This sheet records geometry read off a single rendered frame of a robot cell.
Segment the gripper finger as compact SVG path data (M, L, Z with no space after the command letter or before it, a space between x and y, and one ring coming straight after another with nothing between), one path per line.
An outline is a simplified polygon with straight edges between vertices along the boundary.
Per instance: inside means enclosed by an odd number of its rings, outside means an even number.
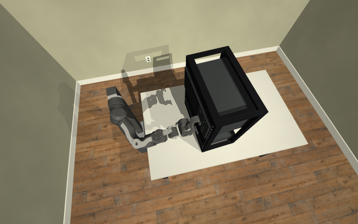
M193 129L194 127L194 123L199 123L199 126L201 125L200 119L198 116L193 116L190 118L190 124L188 124L187 126L185 126L185 131L189 131L191 129ZM185 132L183 131L183 132Z
M191 136L193 134L193 132L196 132L196 134L198 134L196 126L194 126L193 129L190 130L190 135L188 135L188 136Z

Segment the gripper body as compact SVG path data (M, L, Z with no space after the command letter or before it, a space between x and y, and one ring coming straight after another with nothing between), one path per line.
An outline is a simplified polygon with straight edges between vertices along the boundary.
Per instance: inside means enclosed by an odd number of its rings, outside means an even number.
M182 137L190 135L190 131L185 131L185 126L187 126L188 124L190 124L190 121L188 121L188 119L180 119L174 125L174 126L178 126L178 129L179 129ZM183 131L185 131L185 132L183 132Z

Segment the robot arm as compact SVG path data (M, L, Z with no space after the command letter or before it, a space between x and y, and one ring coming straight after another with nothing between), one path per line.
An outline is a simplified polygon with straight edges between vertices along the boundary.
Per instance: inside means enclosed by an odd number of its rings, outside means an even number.
M167 129L157 129L144 137L137 136L135 127L126 117L125 103L122 96L117 94L108 96L108 108L110 111L110 121L119 126L128 142L135 148L149 148L158 143L166 142L168 138L177 139L178 131L176 126L169 126Z

